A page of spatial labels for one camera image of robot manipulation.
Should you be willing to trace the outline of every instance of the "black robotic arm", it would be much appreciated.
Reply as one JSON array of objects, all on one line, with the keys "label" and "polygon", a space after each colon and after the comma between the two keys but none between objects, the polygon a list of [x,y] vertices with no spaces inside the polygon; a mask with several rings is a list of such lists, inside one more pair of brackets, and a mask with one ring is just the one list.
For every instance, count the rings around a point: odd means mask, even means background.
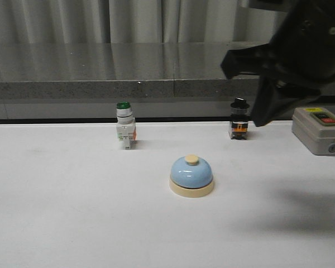
[{"label": "black robotic arm", "polygon": [[230,50],[221,67],[227,79],[260,76],[251,112],[256,126],[317,99],[335,82],[335,0],[297,1],[268,44]]}]

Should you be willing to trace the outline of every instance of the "cream bell base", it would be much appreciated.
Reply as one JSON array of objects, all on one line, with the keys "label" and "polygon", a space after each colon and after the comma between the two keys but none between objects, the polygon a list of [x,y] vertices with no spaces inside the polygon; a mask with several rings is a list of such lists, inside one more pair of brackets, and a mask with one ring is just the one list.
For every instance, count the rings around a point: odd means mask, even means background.
[{"label": "cream bell base", "polygon": [[170,188],[173,190],[175,194],[181,195],[182,197],[204,197],[205,195],[208,195],[214,188],[214,180],[212,180],[209,184],[207,184],[205,187],[198,188],[198,189],[188,189],[181,187],[174,183],[172,179],[170,178]]}]

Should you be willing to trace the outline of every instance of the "yellow label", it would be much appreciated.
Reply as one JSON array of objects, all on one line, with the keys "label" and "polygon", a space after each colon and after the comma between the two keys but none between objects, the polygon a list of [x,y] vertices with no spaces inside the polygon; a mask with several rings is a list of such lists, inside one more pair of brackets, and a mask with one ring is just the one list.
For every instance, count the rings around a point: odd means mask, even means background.
[{"label": "yellow label", "polygon": [[321,108],[306,108],[304,110],[306,110],[307,112],[322,112],[323,111],[323,109]]}]

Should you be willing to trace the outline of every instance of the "gray countertop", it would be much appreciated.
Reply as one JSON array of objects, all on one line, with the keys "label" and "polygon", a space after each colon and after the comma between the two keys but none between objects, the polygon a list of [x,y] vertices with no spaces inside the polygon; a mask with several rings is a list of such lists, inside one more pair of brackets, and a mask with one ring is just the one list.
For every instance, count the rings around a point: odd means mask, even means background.
[{"label": "gray countertop", "polygon": [[[227,80],[220,63],[255,45],[0,45],[0,119],[115,117],[123,99],[138,117],[227,116],[234,97],[253,103],[258,77]],[[335,95],[335,84],[323,94]]]},{"label": "gray countertop", "polygon": [[0,99],[255,95],[256,76],[227,81],[219,67],[228,49],[251,45],[0,45]]}]

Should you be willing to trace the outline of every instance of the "green button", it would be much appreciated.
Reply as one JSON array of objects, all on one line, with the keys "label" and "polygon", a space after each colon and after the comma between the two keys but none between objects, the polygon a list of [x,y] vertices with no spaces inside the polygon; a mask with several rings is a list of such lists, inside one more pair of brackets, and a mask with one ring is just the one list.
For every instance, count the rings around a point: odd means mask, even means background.
[{"label": "green button", "polygon": [[128,109],[130,108],[130,103],[128,102],[118,102],[117,109]]}]

